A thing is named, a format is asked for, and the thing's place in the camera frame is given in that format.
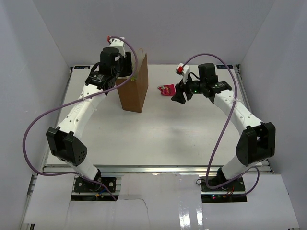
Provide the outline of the red snack packet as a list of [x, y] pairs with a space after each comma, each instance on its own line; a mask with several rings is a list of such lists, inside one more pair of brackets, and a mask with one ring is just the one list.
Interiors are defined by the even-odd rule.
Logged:
[[173, 96], [176, 93], [176, 90], [173, 84], [160, 85], [157, 88], [160, 91], [160, 94], [163, 96]]

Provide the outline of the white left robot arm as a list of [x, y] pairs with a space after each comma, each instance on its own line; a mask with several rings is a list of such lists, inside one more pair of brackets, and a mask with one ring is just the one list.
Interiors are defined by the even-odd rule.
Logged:
[[46, 136], [51, 154], [86, 177], [90, 191], [101, 187], [100, 173], [87, 157], [87, 147], [81, 142], [84, 128], [97, 106], [106, 98], [118, 77], [132, 73], [131, 53], [115, 45], [103, 48], [100, 61], [93, 65], [76, 103], [56, 128], [49, 128]]

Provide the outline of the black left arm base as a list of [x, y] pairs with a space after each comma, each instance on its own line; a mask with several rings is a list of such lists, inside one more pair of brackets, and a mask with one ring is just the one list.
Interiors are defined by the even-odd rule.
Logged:
[[[116, 177], [102, 177], [100, 183], [104, 184], [110, 192], [113, 193], [116, 191]], [[92, 183], [80, 177], [77, 177], [75, 179], [73, 191], [76, 193], [103, 193], [106, 192], [106, 189], [99, 184]]]

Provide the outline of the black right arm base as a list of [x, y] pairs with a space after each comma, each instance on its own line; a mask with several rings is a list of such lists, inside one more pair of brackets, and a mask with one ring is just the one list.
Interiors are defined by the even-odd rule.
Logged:
[[210, 189], [206, 186], [205, 177], [200, 177], [196, 180], [196, 184], [201, 188], [201, 200], [203, 204], [247, 202], [245, 195], [246, 189], [242, 177], [216, 189]]

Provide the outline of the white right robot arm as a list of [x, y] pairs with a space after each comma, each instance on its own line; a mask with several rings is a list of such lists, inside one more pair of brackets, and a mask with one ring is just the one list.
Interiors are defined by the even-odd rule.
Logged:
[[180, 63], [176, 73], [182, 80], [175, 85], [172, 101], [184, 104], [193, 95], [202, 94], [227, 116], [226, 123], [232, 123], [239, 135], [235, 156], [218, 169], [212, 179], [205, 178], [204, 184], [210, 189], [228, 191], [234, 180], [242, 176], [257, 163], [275, 154], [276, 128], [271, 122], [263, 122], [252, 114], [238, 99], [237, 91], [226, 81], [219, 81], [213, 63], [198, 66], [196, 79], [188, 65]]

